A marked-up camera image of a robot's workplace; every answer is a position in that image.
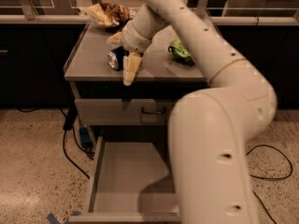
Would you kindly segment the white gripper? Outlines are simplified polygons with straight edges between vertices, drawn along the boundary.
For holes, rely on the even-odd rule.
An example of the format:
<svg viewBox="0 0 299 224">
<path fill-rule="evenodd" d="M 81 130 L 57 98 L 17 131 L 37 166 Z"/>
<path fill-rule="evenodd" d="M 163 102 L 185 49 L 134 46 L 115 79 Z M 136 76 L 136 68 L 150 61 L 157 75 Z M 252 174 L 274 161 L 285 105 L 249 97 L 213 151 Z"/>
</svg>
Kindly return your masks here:
<svg viewBox="0 0 299 224">
<path fill-rule="evenodd" d="M 136 72 L 142 62 L 140 53 L 144 53 L 151 41 L 141 35 L 128 21 L 121 32 L 117 32 L 107 39 L 109 45 L 121 45 L 125 50 L 134 51 L 123 58 L 123 84 L 130 86 L 135 79 Z"/>
</svg>

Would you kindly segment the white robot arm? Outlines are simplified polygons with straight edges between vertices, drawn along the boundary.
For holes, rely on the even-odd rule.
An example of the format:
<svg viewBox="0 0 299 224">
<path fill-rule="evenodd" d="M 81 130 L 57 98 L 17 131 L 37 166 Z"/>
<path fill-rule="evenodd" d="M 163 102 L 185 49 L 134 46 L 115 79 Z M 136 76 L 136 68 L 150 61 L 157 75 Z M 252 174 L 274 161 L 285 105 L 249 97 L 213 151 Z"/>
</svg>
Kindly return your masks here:
<svg viewBox="0 0 299 224">
<path fill-rule="evenodd" d="M 123 82 L 134 81 L 152 38 L 172 26 L 206 78 L 173 107 L 168 147 L 181 224 L 259 224 L 245 144 L 273 120 L 271 84 L 187 0 L 144 0 L 121 33 L 129 51 Z"/>
</svg>

